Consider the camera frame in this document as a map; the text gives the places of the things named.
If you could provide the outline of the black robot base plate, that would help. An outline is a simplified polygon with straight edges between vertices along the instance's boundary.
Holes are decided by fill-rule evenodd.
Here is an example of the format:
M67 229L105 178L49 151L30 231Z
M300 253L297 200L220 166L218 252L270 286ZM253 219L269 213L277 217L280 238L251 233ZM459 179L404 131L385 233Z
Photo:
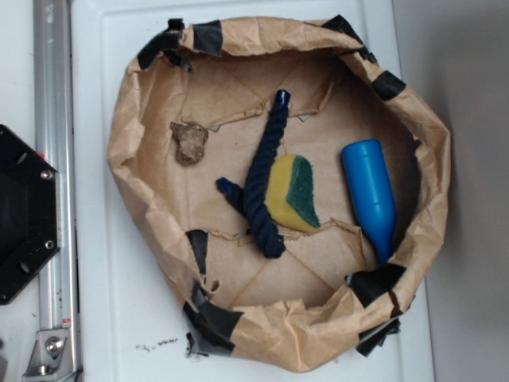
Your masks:
M59 250L57 175L1 126L1 304L10 304Z

